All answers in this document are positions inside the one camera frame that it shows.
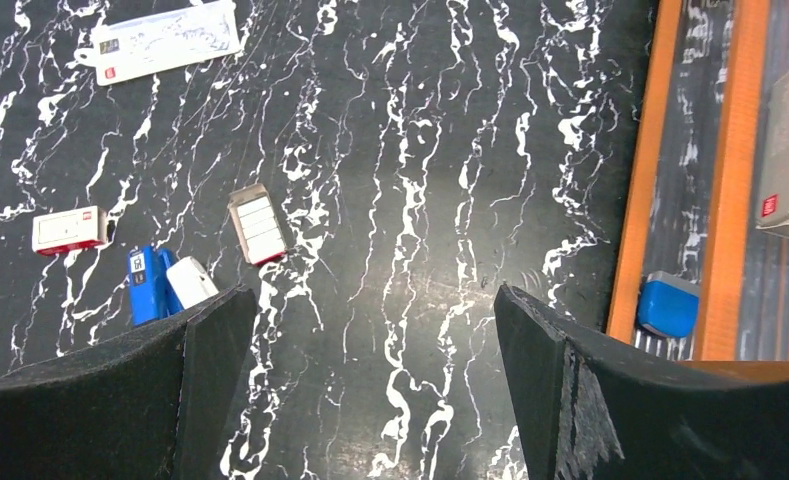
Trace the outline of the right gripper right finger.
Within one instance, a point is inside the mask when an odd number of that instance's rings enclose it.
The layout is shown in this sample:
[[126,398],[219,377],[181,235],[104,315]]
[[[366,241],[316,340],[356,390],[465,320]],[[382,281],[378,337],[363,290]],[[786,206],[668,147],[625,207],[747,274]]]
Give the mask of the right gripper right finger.
[[669,361],[502,286],[498,341],[533,479],[789,479],[789,361]]

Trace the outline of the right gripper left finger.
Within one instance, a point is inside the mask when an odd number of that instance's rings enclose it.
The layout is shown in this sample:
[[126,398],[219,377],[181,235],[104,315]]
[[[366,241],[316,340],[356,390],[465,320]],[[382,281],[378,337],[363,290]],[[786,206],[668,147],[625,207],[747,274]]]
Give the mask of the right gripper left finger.
[[258,305],[243,286],[0,377],[0,479],[208,479]]

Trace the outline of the small white stapler remover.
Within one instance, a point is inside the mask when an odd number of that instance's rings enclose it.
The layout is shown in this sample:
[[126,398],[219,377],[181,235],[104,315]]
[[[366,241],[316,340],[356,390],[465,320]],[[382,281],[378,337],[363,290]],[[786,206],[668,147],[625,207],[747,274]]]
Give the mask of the small white stapler remover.
[[209,273],[193,256],[176,261],[167,269],[166,275],[184,309],[192,308],[219,293]]

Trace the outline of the red white staple box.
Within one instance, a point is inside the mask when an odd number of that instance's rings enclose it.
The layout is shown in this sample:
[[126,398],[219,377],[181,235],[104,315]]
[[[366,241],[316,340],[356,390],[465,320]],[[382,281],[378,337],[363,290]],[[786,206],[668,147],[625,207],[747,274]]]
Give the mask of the red white staple box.
[[98,206],[37,216],[32,223],[32,250],[52,256],[109,243],[107,212]]

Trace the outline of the silver staple strips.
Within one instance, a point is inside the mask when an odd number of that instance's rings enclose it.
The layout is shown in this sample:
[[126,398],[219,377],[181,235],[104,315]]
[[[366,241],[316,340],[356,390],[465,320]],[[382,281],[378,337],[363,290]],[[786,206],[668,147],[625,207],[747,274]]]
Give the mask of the silver staple strips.
[[286,255],[288,246],[274,204],[263,184],[233,191],[228,210],[245,260],[254,266]]

